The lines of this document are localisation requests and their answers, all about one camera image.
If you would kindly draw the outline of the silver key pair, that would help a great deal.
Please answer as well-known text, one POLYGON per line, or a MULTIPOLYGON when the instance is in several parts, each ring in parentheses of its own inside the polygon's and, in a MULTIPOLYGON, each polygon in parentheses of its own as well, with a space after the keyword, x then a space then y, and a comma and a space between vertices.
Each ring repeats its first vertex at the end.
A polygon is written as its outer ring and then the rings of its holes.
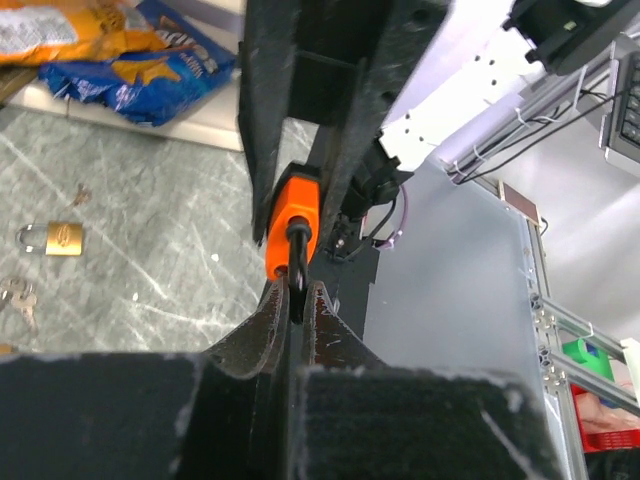
POLYGON ((17 310, 29 330, 34 334, 38 332, 34 316, 36 304, 37 296, 29 281, 18 276, 9 276, 1 280, 1 310, 8 306, 17 310))

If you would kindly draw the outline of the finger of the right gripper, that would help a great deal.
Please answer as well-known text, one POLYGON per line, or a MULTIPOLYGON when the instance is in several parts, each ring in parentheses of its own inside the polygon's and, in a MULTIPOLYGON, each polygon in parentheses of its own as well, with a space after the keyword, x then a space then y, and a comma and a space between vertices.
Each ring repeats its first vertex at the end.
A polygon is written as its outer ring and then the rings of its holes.
POLYGON ((260 245, 270 215, 283 121, 296 57, 298 1, 246 3, 238 126, 252 186, 252 237, 260 245))
POLYGON ((318 242, 405 83, 446 21, 447 1, 303 1, 289 111, 315 123, 318 242))

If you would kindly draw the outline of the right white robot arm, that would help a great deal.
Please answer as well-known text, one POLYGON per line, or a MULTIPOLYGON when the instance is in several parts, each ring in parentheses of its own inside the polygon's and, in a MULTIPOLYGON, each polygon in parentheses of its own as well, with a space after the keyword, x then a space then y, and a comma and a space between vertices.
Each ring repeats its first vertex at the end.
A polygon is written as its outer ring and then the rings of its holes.
POLYGON ((238 126, 253 238, 271 216, 283 123, 328 134, 319 234, 379 133, 412 113, 448 136, 515 90, 521 65, 570 74, 638 13, 635 1, 250 1, 238 126))

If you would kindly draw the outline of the orange black padlock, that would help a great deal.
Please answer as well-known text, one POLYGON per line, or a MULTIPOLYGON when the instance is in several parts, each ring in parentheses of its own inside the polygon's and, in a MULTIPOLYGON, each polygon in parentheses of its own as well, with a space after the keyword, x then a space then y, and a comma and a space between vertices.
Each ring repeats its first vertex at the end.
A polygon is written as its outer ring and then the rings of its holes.
POLYGON ((309 264, 316 250, 321 213, 319 170, 292 162, 280 176, 267 225, 265 267, 271 282, 287 279, 290 319, 303 322, 309 264))

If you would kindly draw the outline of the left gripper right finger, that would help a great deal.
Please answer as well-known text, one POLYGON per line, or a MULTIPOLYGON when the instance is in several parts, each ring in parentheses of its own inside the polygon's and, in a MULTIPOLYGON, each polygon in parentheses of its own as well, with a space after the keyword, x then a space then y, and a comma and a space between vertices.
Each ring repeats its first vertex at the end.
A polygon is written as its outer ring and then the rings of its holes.
POLYGON ((533 392, 507 372, 386 365, 323 283, 304 308, 292 417, 296 479, 559 479, 533 392))

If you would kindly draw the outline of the small brass padlock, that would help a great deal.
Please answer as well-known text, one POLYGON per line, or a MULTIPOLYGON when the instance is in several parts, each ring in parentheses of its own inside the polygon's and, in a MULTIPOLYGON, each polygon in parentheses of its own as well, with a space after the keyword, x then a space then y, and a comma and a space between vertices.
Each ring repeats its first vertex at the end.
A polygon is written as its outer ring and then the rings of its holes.
POLYGON ((83 252, 84 228, 81 223, 51 221, 47 224, 27 224, 15 235, 17 245, 25 253, 45 256, 80 256, 83 252), (43 233, 42 245, 28 241, 32 234, 43 233))

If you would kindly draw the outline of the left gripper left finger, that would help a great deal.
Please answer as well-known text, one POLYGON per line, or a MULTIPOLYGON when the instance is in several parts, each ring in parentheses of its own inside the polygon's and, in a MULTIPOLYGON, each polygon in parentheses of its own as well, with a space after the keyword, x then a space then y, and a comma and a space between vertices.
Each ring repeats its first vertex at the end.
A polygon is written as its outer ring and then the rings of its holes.
POLYGON ((289 289, 203 352, 6 354, 5 479, 283 479, 289 289))

